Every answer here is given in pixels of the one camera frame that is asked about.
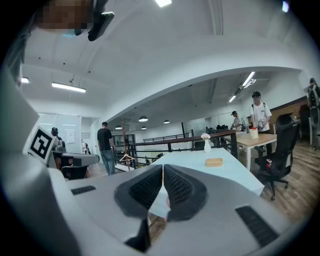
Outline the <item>black office chair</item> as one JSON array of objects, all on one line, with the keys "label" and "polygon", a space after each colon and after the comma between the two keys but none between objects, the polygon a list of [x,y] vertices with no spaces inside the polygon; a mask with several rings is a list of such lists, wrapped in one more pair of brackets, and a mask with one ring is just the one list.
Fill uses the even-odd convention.
[{"label": "black office chair", "polygon": [[270,156],[264,156],[265,149],[255,146],[258,158],[255,163],[259,165],[258,177],[271,186],[271,201],[275,200],[275,183],[284,184],[288,188],[289,182],[284,180],[292,169],[293,150],[300,132],[300,121],[291,113],[280,115],[276,120],[276,148]]}]

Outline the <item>black metal railing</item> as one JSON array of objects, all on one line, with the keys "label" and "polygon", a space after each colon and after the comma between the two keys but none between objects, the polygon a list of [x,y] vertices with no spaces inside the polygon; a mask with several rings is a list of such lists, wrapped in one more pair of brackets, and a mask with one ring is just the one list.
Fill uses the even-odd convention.
[{"label": "black metal railing", "polygon": [[[222,148],[231,154],[230,149],[232,144],[225,139],[225,136],[232,135],[235,131],[207,128],[205,132],[210,135],[209,143],[211,149]],[[143,142],[136,142],[134,139],[129,140],[129,136],[125,136],[125,142],[127,154],[135,158],[133,161],[128,161],[130,171],[148,166],[167,153],[201,151],[205,145],[201,136],[195,136],[193,132],[148,138],[144,139]],[[115,164],[127,167],[124,161],[119,162],[124,156],[124,140],[116,141],[116,144],[117,150],[114,153]]]}]

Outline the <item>white vase with flowers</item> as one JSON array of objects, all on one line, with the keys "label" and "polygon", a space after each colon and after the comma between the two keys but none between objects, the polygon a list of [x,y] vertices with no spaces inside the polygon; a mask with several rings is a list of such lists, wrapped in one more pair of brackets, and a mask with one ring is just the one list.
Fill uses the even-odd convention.
[{"label": "white vase with flowers", "polygon": [[211,145],[210,145],[210,141],[211,141],[211,136],[207,133],[203,133],[201,136],[202,140],[204,141],[204,152],[205,153],[210,153],[211,152]]}]

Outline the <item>wooden tray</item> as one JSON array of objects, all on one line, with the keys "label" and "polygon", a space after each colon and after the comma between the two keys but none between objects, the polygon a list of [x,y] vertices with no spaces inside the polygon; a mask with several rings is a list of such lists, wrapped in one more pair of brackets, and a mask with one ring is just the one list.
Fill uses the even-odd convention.
[{"label": "wooden tray", "polygon": [[206,167],[221,167],[223,165],[223,159],[222,158],[207,158],[205,160],[205,166]]}]

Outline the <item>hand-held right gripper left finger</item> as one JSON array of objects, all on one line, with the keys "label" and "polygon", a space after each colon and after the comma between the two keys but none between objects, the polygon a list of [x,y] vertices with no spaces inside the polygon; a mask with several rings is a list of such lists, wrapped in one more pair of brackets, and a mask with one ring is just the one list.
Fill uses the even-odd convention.
[{"label": "hand-held right gripper left finger", "polygon": [[81,256],[164,256],[151,244],[148,211],[163,185],[162,165],[66,183]]}]

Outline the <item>light blue floral tablecloth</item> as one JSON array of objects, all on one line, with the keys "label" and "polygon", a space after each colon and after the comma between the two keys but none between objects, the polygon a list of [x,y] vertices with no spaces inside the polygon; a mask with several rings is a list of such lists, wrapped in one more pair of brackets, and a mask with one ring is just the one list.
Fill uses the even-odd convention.
[{"label": "light blue floral tablecloth", "polygon": [[[221,167],[206,167],[205,160],[222,158]],[[169,152],[152,163],[160,168],[158,195],[149,212],[167,217],[170,227],[179,224],[204,224],[242,226],[249,215],[248,209],[268,222],[273,214],[272,206],[260,197],[264,185],[234,156],[222,148],[209,153],[204,151]],[[174,193],[168,194],[165,185],[168,174],[177,174],[178,187],[191,186],[191,195],[182,203],[171,202]]]}]

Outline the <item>light wooden desk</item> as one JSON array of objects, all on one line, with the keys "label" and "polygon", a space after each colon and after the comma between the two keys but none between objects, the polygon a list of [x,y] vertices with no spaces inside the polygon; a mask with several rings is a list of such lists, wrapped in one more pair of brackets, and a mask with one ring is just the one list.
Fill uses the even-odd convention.
[{"label": "light wooden desk", "polygon": [[251,138],[250,135],[244,131],[226,135],[224,138],[231,143],[230,153],[236,159],[238,159],[238,147],[244,149],[246,153],[245,167],[248,171],[251,170],[251,150],[254,149],[254,147],[260,147],[277,141],[275,134],[259,133],[257,138]]}]

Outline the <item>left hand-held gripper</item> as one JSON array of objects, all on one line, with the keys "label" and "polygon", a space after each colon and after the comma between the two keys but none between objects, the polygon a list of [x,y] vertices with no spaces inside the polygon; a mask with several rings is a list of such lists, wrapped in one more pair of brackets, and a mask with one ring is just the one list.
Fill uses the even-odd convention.
[{"label": "left hand-held gripper", "polygon": [[67,180],[86,179],[87,166],[100,161],[96,154],[68,153],[61,141],[40,126],[30,140],[27,154],[37,158],[48,168],[59,170]]}]

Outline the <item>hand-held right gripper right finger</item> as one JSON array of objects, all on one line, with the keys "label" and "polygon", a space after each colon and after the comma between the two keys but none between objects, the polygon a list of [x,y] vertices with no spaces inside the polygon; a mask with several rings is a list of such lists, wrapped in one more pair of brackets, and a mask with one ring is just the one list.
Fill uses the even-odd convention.
[{"label": "hand-held right gripper right finger", "polygon": [[287,218],[227,178],[164,166],[170,211],[150,256],[276,256],[286,244]]}]

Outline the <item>wooden coat rack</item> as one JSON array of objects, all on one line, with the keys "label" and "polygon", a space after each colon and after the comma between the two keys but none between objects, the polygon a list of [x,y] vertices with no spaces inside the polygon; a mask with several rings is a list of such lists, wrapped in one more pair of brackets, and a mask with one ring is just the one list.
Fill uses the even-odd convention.
[{"label": "wooden coat rack", "polygon": [[[127,154],[125,128],[124,128],[124,121],[122,117],[120,118],[120,126],[122,127],[121,131],[122,131],[122,138],[123,138],[124,154]],[[126,164],[128,171],[130,171],[129,161],[124,161],[124,163]]]}]

